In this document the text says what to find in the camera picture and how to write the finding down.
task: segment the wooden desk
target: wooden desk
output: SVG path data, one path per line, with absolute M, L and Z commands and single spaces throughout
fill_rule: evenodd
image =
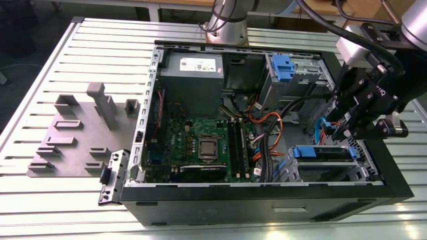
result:
M 214 0 L 145 0 L 150 3 L 161 3 L 161 4 L 184 4 L 184 5 L 194 5 L 194 6 L 212 6 Z M 330 5 L 330 1 L 318 1 L 318 0 L 305 0 L 306 5 L 314 10 L 320 15 L 338 15 L 338 11 L 334 6 Z M 348 14 L 353 14 L 353 11 L 348 4 L 342 5 L 342 9 Z M 298 7 L 293 10 L 293 13 L 297 13 L 300 10 Z
M 210 6 L 213 5 L 214 0 L 132 0 L 136 2 L 149 2 L 153 8 L 157 9 L 176 9 L 176 10 L 193 10 L 193 11 L 210 11 Z M 340 13 L 334 6 L 330 5 L 330 1 L 318 1 L 318 0 L 305 0 L 306 5 L 318 13 L 328 21 L 333 21 L 337 26 L 342 26 L 345 24 L 345 19 L 340 16 Z M 346 14 L 353 15 L 353 10 L 345 3 L 342 9 Z M 302 13 L 298 16 L 298 7 L 285 16 L 289 18 L 304 18 L 309 17 Z M 253 15 L 265 15 L 268 13 L 250 12 Z M 149 18 L 152 22 L 156 22 L 154 11 L 149 11 Z
M 56 0 L 60 3 L 73 4 L 97 4 L 97 5 L 112 5 L 112 6 L 126 6 L 136 8 L 146 8 L 149 13 L 149 20 L 152 22 L 160 22 L 160 9 L 173 10 L 189 10 L 198 12 L 210 12 L 214 0 Z M 334 25 L 342 27 L 345 19 L 338 15 L 336 8 L 330 5 L 330 2 L 322 2 L 316 0 L 305 0 L 308 6 L 321 15 L 321 17 L 333 22 Z M 348 14 L 353 14 L 350 7 L 345 4 L 344 11 Z M 302 18 L 309 17 L 302 13 L 298 15 L 298 10 L 288 13 L 285 16 L 268 14 L 262 12 L 249 12 L 249 15 L 270 16 L 270 17 L 286 17 L 286 18 Z

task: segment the table leg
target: table leg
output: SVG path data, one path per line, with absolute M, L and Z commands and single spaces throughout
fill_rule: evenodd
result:
M 54 12 L 60 12 L 62 10 L 61 3 L 57 2 L 57 1 L 50 1 L 50 3 L 52 3 L 52 6 L 53 6 L 53 9 L 54 9 Z
M 148 2 L 149 21 L 160 22 L 160 5 L 158 3 Z

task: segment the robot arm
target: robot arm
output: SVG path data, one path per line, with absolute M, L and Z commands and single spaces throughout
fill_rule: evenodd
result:
M 408 102 L 427 92 L 427 1 L 413 3 L 401 23 L 393 17 L 393 26 L 364 23 L 361 26 L 349 25 L 345 30 L 328 26 L 304 0 L 296 2 L 310 18 L 340 36 L 336 47 L 345 63 L 325 119 L 336 122 L 345 114 L 348 119 L 332 139 L 406 137 L 408 129 L 398 113 Z M 382 6 L 390 12 L 388 4 Z M 372 125 L 382 115 L 384 118 Z
M 364 23 L 341 29 L 313 12 L 304 0 L 216 0 L 210 20 L 200 25 L 208 42 L 244 45 L 248 12 L 286 13 L 297 3 L 306 15 L 340 36 L 336 47 L 344 66 L 336 79 L 332 109 L 325 116 L 329 122 L 336 122 L 348 114 L 348 120 L 332 135 L 337 140 L 349 136 L 354 139 L 406 137 L 408 129 L 398 113 L 427 92 L 427 1 L 416 0 L 401 20 L 386 0 L 377 1 L 392 19 L 381 23 L 390 26 Z M 382 115 L 373 126 L 372 121 Z
M 280 15 L 294 6 L 293 0 L 214 0 L 210 20 L 200 25 L 205 39 L 214 44 L 244 45 L 248 42 L 248 12 Z

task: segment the ram slot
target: ram slot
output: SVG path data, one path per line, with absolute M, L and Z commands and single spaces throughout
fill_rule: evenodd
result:
M 238 166 L 238 173 L 240 177 L 245 176 L 246 167 L 245 167 L 245 150 L 244 150 L 244 134 L 241 132 L 241 124 L 236 122 L 233 124 L 233 131 L 234 131 L 234 145 L 236 145 L 236 155 L 237 155 L 237 166 Z
M 237 149 L 236 149 L 236 134 L 234 134 L 234 123 L 228 122 L 228 152 L 229 152 L 229 164 L 230 164 L 230 175 L 236 176 L 238 173 L 238 161 L 237 161 Z

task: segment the metal chassis frame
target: metal chassis frame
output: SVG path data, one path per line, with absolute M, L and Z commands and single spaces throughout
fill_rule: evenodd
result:
M 197 46 L 198 51 L 204 51 L 212 47 L 216 51 L 226 52 L 226 49 L 237 49 L 237 52 L 252 53 L 258 52 L 298 52 L 318 54 L 322 59 L 333 81 L 336 82 L 340 70 L 340 63 L 332 52 L 324 51 L 306 51 L 298 49 L 254 47 L 254 46 L 230 46 L 230 45 L 212 45 L 208 43 L 182 43 L 173 41 L 156 41 L 156 45 L 170 46 L 173 49 L 181 51 L 193 50 L 190 46 Z M 149 72 L 153 72 L 157 64 L 153 63 Z M 397 165 L 389 154 L 386 146 L 380 139 L 368 139 L 364 141 L 366 150 L 374 159 L 376 167 L 380 171 L 381 179 L 385 185 L 352 185 L 352 186 L 334 186 L 334 185 L 308 185 L 286 187 L 285 191 L 280 186 L 256 187 L 177 187 L 176 184 L 164 187 L 142 187 L 137 184 L 129 183 L 129 174 L 136 170 L 128 166 L 126 181 L 121 190 L 120 202 L 157 202 L 157 201 L 229 201 L 229 200 L 268 200 L 268 199 L 357 199 L 358 202 L 370 201 L 370 204 L 360 207 L 342 215 L 330 219 L 330 221 L 340 220 L 368 208 L 377 205 L 389 205 L 413 197 L 409 186 L 400 173 Z

